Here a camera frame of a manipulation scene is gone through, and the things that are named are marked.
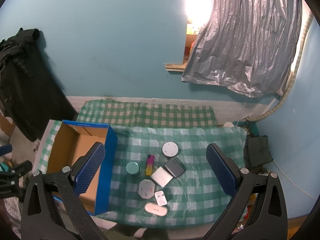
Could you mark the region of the green metal tin can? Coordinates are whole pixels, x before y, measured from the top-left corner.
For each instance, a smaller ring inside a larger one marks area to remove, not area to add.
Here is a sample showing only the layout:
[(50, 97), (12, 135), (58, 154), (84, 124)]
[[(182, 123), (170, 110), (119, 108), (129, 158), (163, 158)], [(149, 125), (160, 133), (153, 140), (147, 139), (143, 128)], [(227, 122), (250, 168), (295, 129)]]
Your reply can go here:
[(131, 162), (127, 163), (125, 169), (129, 175), (134, 176), (134, 175), (138, 175), (140, 173), (140, 166), (135, 161), (131, 161)]

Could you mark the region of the dark grey power adapter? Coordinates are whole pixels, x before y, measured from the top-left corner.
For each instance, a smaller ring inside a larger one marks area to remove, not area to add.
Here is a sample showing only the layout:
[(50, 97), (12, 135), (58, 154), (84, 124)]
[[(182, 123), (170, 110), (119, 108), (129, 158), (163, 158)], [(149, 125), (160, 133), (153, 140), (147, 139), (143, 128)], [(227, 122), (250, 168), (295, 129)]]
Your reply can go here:
[(177, 158), (169, 159), (165, 164), (164, 168), (174, 177), (178, 178), (184, 174), (185, 169), (181, 165), (180, 161)]

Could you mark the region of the grey octagonal device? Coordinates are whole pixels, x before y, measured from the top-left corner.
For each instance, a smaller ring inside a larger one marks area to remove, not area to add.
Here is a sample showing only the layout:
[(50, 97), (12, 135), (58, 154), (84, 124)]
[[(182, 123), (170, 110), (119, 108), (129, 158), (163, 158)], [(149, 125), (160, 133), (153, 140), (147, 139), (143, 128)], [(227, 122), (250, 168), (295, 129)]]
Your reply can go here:
[(155, 184), (152, 180), (143, 179), (138, 185), (138, 194), (143, 199), (150, 199), (154, 196)]

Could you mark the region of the pink yellow lighter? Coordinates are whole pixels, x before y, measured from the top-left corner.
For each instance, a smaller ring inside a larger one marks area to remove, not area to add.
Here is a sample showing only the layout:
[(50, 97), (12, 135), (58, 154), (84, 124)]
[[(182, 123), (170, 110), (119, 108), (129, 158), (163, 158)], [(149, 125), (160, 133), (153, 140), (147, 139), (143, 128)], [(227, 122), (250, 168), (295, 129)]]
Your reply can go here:
[(146, 160), (146, 168), (145, 168), (145, 175), (151, 176), (153, 171), (155, 156), (153, 154), (149, 154)]

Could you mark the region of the white square power adapter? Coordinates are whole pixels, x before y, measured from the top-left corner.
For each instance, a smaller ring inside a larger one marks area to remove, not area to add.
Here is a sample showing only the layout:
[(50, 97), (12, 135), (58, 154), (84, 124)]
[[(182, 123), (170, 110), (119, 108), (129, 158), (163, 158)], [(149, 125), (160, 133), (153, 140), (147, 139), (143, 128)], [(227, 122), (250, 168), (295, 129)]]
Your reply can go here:
[(173, 179), (173, 176), (169, 174), (163, 167), (159, 167), (155, 172), (153, 172), (151, 179), (159, 186), (165, 187)]

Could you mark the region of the round white black device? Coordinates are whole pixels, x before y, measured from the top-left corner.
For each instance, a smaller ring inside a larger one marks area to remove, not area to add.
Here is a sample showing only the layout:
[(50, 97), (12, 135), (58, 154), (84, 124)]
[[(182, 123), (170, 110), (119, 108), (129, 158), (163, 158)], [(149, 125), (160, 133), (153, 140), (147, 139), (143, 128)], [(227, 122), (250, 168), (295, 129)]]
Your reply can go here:
[(173, 141), (165, 142), (162, 146), (162, 153), (168, 158), (175, 157), (178, 152), (178, 145)]

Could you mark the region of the small white pink card case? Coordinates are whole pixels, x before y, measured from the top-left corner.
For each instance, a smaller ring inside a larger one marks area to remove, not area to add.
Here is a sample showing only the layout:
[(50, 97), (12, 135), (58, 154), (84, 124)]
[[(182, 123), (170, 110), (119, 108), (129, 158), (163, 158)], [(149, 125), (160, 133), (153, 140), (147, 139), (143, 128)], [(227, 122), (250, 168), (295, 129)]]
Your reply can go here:
[(158, 206), (165, 206), (168, 203), (163, 191), (155, 192), (155, 199)]

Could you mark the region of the white oval case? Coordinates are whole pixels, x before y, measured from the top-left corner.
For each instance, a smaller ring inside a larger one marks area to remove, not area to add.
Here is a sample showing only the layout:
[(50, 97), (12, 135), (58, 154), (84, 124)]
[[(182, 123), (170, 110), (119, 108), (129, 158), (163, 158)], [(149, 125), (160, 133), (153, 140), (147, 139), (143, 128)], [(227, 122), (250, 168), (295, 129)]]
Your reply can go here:
[(168, 213), (168, 210), (164, 206), (159, 206), (156, 203), (146, 203), (144, 206), (146, 212), (156, 216), (163, 217)]

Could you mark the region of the blue brown cardboard box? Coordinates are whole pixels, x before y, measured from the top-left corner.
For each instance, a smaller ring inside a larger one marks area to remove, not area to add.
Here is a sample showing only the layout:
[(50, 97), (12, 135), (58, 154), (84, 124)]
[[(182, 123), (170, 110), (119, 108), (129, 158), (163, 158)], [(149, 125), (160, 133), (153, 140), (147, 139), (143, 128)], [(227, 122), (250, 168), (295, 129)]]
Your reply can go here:
[(46, 173), (70, 167), (73, 192), (92, 215), (106, 213), (118, 137), (109, 124), (63, 120), (48, 158)]

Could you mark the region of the green checkered tablecloth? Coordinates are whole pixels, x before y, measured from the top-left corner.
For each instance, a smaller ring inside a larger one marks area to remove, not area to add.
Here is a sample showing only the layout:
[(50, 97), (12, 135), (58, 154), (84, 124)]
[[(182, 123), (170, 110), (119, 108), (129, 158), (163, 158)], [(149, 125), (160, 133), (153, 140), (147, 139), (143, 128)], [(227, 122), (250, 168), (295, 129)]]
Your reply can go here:
[(230, 196), (206, 158), (216, 144), (244, 166), (246, 131), (219, 127), (210, 107), (93, 100), (75, 121), (55, 120), (36, 169), (59, 172), (95, 142), (105, 158), (76, 193), (90, 214), (120, 224), (179, 228), (215, 222)]

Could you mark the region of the black pouch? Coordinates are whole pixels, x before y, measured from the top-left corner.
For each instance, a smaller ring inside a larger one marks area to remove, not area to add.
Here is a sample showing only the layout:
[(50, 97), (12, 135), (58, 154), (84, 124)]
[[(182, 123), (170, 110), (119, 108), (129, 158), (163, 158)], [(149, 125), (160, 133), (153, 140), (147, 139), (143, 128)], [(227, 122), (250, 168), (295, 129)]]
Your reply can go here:
[(251, 167), (257, 167), (273, 161), (272, 155), (268, 148), (268, 137), (249, 137), (247, 139), (247, 153)]

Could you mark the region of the black hanging clothes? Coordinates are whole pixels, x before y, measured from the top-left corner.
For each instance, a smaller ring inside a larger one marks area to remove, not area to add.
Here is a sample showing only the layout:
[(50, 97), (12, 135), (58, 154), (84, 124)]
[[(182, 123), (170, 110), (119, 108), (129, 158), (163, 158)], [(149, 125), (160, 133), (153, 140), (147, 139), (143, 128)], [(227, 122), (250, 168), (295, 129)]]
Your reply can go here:
[(40, 53), (39, 38), (39, 29), (19, 29), (1, 41), (1, 111), (31, 142), (42, 138), (49, 120), (76, 114)]

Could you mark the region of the grey plastic curtain sheet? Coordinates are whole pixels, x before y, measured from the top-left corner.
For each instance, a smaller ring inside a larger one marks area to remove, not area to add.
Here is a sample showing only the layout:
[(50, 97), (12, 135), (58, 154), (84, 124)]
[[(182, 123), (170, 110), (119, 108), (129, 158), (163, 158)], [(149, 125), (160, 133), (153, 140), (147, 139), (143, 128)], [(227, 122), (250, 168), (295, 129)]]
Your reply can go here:
[(213, 0), (182, 81), (249, 98), (283, 95), (302, 25), (302, 0)]

